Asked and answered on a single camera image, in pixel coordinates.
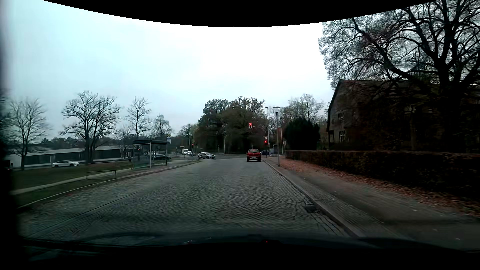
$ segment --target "pole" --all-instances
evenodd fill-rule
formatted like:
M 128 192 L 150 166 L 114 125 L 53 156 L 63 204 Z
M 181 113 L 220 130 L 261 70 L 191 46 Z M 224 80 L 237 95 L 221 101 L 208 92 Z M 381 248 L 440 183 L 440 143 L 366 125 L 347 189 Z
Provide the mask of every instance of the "pole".
M 223 155 L 225 155 L 225 125 L 223 126 Z
M 276 110 L 276 155 L 278 156 L 278 166 L 280 167 L 280 145 L 278 144 L 278 109 Z
M 267 107 L 267 132 L 268 132 L 268 150 L 267 150 L 267 158 L 268 158 L 268 153 L 270 153 L 270 114 L 268 114 L 268 107 Z

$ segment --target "lamp post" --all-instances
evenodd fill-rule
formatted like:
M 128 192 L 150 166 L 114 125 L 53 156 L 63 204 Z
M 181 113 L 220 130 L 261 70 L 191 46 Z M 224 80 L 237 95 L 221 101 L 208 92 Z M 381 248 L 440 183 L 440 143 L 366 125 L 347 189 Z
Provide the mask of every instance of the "lamp post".
M 276 155 L 278 156 L 278 166 L 280 167 L 280 145 L 278 144 L 278 108 L 279 106 L 273 107 L 276 109 Z
M 225 151 L 225 126 L 227 124 L 223 124 L 223 155 L 226 155 L 227 152 Z
M 268 153 L 270 152 L 270 115 L 268 114 L 268 107 L 267 108 L 267 136 L 268 136 L 268 149 L 267 149 L 267 158 L 268 158 Z

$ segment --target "fallen leaves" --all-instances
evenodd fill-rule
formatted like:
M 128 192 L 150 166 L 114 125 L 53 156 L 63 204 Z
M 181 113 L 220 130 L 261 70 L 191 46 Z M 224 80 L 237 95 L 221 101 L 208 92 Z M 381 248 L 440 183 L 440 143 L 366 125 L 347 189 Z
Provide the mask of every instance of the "fallen leaves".
M 288 160 L 283 157 L 281 158 L 280 166 L 287 170 L 305 173 L 311 176 L 321 173 L 323 175 L 326 174 L 328 176 L 341 178 L 343 181 L 368 184 L 381 190 L 396 192 L 414 198 L 419 202 L 430 206 L 453 208 L 458 213 L 480 217 L 480 202 L 468 198 L 460 198 L 448 193 L 428 191 L 419 187 L 403 186 L 381 179 L 355 175 L 314 165 L 300 160 Z

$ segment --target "bus shelter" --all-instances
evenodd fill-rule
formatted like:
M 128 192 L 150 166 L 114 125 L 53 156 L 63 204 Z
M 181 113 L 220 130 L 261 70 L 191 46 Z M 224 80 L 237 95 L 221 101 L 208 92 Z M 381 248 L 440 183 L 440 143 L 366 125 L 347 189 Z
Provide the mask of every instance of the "bus shelter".
M 132 169 L 150 167 L 155 163 L 168 163 L 168 142 L 157 140 L 135 140 L 132 149 Z

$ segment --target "cobblestone road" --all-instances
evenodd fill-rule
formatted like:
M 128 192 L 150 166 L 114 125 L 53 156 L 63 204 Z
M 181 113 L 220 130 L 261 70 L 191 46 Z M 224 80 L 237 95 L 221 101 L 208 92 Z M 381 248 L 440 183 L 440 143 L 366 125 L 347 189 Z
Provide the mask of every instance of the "cobblestone road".
M 203 160 L 99 186 L 19 214 L 20 234 L 75 240 L 105 233 L 235 229 L 347 236 L 264 162 Z

